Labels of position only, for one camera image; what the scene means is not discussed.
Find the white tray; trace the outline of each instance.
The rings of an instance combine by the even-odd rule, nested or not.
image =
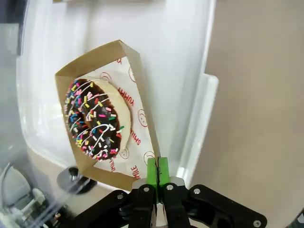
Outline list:
[[[17,72],[24,138],[34,152],[75,164],[54,74],[83,53],[121,39],[142,56],[152,114],[170,174],[189,186],[218,80],[204,73],[215,0],[29,0]]]

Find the screw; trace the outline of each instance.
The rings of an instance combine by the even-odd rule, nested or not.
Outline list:
[[[173,189],[173,185],[167,185],[167,190],[172,190]]]
[[[253,226],[254,227],[260,227],[262,225],[262,223],[261,223],[261,221],[259,221],[259,220],[255,220],[254,222],[253,222]]]
[[[194,192],[194,194],[200,194],[200,190],[199,189],[195,189],[193,192]]]

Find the white paper with red print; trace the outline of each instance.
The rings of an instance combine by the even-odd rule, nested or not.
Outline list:
[[[147,160],[154,157],[142,101],[127,57],[109,63],[84,76],[100,78],[112,84],[122,95],[131,112],[131,132],[126,148],[112,160],[99,161],[95,167],[146,178]]]

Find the beige table surface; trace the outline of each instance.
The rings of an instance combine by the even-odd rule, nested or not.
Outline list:
[[[218,0],[206,71],[220,83],[192,184],[283,228],[304,207],[304,1]],[[29,154],[60,195],[61,169]],[[106,194],[97,187],[67,204],[77,214]]]

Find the chocolate frosted donut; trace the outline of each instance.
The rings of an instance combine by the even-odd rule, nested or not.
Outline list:
[[[115,157],[130,134],[130,111],[119,92],[106,81],[85,77],[66,94],[66,124],[76,145],[93,159]]]

